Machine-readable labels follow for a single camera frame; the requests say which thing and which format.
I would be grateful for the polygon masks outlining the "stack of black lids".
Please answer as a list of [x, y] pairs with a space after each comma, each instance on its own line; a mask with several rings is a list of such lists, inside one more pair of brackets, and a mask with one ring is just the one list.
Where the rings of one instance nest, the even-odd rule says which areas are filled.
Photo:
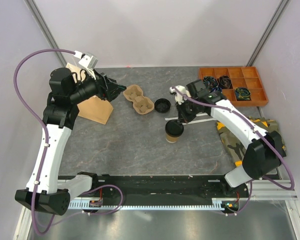
[[171, 103], [166, 98], [159, 98], [154, 103], [154, 109], [158, 113], [167, 113], [171, 108]]

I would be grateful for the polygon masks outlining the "brown paper bag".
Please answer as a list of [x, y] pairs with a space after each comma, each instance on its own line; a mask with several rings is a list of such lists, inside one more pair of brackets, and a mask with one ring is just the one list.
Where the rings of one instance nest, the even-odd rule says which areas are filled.
[[[71, 72], [77, 73], [77, 76], [73, 76], [75, 82], [78, 82], [79, 80], [84, 80], [84, 77], [89, 76], [88, 73], [85, 73], [84, 69], [81, 69], [78, 66], [67, 63], [66, 67], [70, 69]], [[103, 125], [107, 123], [114, 109], [110, 102], [106, 100], [101, 100], [96, 96], [93, 96], [79, 103], [77, 106], [79, 109], [78, 115], [80, 117]]]

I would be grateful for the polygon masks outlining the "cardboard cup carrier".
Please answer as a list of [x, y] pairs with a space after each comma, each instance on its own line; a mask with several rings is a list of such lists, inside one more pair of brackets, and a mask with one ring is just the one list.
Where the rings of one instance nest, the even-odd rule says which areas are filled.
[[133, 84], [128, 86], [123, 91], [123, 95], [128, 101], [132, 102], [134, 110], [139, 115], [148, 114], [155, 108], [155, 104], [150, 98], [144, 96], [143, 90], [139, 85]]

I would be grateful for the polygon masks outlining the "single brown paper cup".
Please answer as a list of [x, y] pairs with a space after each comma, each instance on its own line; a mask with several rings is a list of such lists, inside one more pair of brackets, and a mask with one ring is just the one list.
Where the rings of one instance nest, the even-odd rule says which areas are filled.
[[170, 133], [166, 133], [166, 140], [169, 142], [169, 143], [176, 143], [179, 138], [181, 137], [182, 133], [181, 134], [177, 134], [177, 135], [173, 135], [173, 134], [170, 134]]

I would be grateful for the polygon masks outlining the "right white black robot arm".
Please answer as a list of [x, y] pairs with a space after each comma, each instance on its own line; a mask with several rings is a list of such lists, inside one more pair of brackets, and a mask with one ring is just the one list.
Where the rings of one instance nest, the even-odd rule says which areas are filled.
[[206, 113], [222, 123], [245, 148], [241, 166], [224, 175], [219, 191], [232, 196], [237, 186], [258, 180], [282, 164], [283, 144], [277, 131], [268, 132], [240, 113], [220, 91], [209, 91], [202, 80], [186, 86], [170, 87], [174, 95], [178, 118], [191, 122], [198, 113]]

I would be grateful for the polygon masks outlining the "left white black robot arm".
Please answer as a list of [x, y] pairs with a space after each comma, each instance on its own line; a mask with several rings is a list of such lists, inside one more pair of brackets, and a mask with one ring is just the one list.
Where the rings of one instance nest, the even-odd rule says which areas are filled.
[[92, 73], [82, 82], [75, 82], [73, 72], [66, 67], [50, 74], [51, 92], [41, 118], [38, 157], [25, 189], [15, 193], [15, 200], [29, 210], [62, 216], [74, 198], [84, 194], [94, 197], [100, 191], [95, 173], [81, 171], [65, 183], [58, 182], [64, 149], [79, 114], [78, 105], [93, 96], [111, 102], [126, 90], [106, 74], [96, 70]]

